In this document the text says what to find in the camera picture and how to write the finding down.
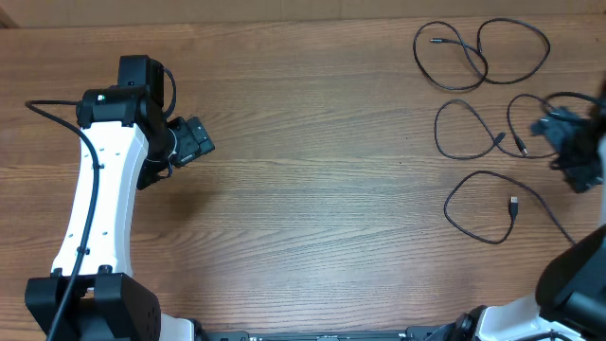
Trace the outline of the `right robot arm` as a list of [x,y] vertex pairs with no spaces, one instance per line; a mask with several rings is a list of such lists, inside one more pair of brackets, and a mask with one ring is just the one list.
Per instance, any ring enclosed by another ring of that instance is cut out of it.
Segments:
[[[592,103],[588,117],[541,99],[544,116],[533,123],[554,150],[549,166],[576,193],[605,184],[605,97],[571,93]],[[407,340],[602,340],[605,337],[605,222],[553,259],[534,294],[507,305],[478,306],[439,327],[410,327]]]

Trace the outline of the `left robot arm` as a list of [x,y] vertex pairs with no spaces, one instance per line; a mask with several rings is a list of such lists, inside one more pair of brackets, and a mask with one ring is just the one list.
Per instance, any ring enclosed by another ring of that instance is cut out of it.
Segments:
[[70,130],[80,170],[70,220],[50,273],[27,282],[25,303],[49,340],[203,340],[201,323],[165,314],[133,277],[137,192],[214,144],[197,117],[174,114],[176,82],[159,61],[124,56],[115,85],[75,102]]

